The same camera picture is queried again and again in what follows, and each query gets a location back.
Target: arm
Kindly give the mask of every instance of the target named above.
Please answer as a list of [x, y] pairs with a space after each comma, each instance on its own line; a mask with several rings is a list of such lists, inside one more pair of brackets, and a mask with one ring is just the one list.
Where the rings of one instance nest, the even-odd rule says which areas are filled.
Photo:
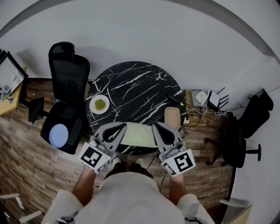
[[87, 167], [84, 167], [78, 181], [76, 182], [72, 194], [85, 206], [87, 205], [93, 193], [93, 185], [96, 173]]
[[185, 187], [184, 176], [179, 174], [176, 177], [170, 177], [169, 200], [177, 205], [178, 201], [188, 192]]

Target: wooden floor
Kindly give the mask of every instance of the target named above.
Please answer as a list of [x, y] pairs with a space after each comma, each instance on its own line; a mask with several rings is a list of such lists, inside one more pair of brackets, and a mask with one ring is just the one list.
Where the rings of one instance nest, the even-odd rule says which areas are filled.
[[[28, 101], [45, 97], [45, 110], [49, 111], [55, 102], [52, 83], [48, 80], [30, 80], [26, 89]], [[1, 194], [20, 193], [25, 210], [20, 210], [15, 200], [6, 200], [6, 206], [16, 217], [41, 210], [45, 213], [60, 189], [71, 190], [78, 179], [83, 166], [77, 162], [77, 154], [81, 150], [84, 139], [81, 140], [76, 155], [68, 155], [52, 148], [40, 137], [44, 119], [34, 124], [28, 122], [28, 108], [19, 105], [18, 109], [0, 117], [0, 190]], [[223, 159], [218, 159], [212, 166], [205, 164], [213, 157], [216, 148], [204, 144], [205, 137], [218, 140], [217, 129], [224, 119], [210, 121], [206, 127], [187, 128], [184, 138], [187, 147], [192, 149], [196, 168], [185, 173], [185, 183], [189, 193], [195, 194], [216, 223], [221, 222], [225, 207], [219, 199], [228, 195], [232, 167], [222, 167]], [[144, 156], [146, 167], [155, 155]], [[137, 156], [125, 156], [128, 162], [136, 160]], [[102, 171], [97, 176], [95, 185], [99, 185], [106, 173]], [[148, 171], [154, 176], [157, 185], [165, 175], [164, 169], [155, 158]], [[169, 177], [166, 175], [161, 192], [168, 196]], [[30, 223], [40, 223], [43, 216]]]

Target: chair backrest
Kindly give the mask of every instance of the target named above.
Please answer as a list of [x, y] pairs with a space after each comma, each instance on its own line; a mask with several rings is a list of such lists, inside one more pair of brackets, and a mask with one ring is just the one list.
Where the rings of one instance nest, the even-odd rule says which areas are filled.
[[258, 96], [254, 95], [244, 114], [238, 120], [238, 124], [242, 128], [243, 137], [251, 137], [256, 130], [269, 119], [269, 117], [270, 114], [267, 108], [263, 107], [262, 101]]
[[90, 64], [86, 58], [74, 53], [74, 45], [70, 42], [56, 43], [49, 50], [53, 93], [62, 102], [84, 107]]

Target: person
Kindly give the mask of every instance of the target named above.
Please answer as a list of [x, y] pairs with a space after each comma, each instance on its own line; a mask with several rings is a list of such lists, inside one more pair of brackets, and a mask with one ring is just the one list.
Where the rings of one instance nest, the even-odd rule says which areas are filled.
[[214, 224], [197, 197], [187, 192], [183, 175], [170, 177], [167, 199], [143, 164], [140, 158], [126, 168], [115, 158], [93, 199], [96, 174], [85, 167], [72, 192], [57, 193], [42, 223]]

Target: desk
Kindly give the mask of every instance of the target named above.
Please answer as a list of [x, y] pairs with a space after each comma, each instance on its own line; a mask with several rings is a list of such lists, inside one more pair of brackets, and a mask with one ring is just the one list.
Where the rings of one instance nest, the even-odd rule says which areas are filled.
[[[167, 93], [184, 102], [184, 91], [163, 69], [139, 61], [114, 65], [99, 75], [89, 90], [86, 111], [91, 130], [95, 132], [101, 125], [116, 121], [147, 125], [155, 121], [163, 122], [166, 107], [179, 108], [182, 125], [186, 109], [167, 99]], [[104, 114], [96, 115], [91, 112], [89, 104], [91, 98], [99, 94], [109, 98], [110, 107]], [[117, 149], [125, 154], [149, 154], [156, 150], [125, 145]]]
[[13, 98], [13, 102], [10, 103], [8, 99], [2, 101], [0, 100], [0, 116], [8, 113], [9, 111], [16, 109], [18, 107], [19, 98], [21, 95], [21, 88], [23, 82], [13, 91], [13, 93], [9, 96], [9, 98]]

